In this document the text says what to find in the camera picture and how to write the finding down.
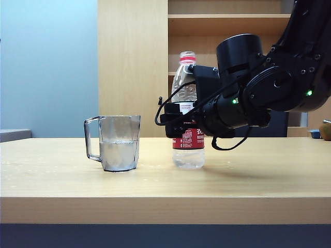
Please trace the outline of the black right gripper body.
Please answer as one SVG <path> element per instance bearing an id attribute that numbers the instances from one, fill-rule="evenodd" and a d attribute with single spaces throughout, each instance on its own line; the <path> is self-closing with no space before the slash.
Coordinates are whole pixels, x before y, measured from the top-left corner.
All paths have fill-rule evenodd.
<path id="1" fill-rule="evenodd" d="M 236 128 L 267 127 L 270 113 L 269 110 L 246 110 L 238 94 L 229 98 L 219 94 L 199 108 L 195 121 L 208 136 L 234 137 Z"/>

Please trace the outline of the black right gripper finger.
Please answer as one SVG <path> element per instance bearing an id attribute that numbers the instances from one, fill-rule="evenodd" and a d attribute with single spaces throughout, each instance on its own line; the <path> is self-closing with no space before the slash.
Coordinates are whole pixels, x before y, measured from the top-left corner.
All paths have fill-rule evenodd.
<path id="1" fill-rule="evenodd" d="M 182 137 L 188 129 L 197 129 L 198 125 L 184 116 L 182 113 L 166 113 L 160 116 L 160 120 L 165 124 L 165 134 L 167 137 Z"/>
<path id="2" fill-rule="evenodd" d="M 165 114 L 180 114 L 180 104 L 179 103 L 167 103 L 164 106 Z"/>

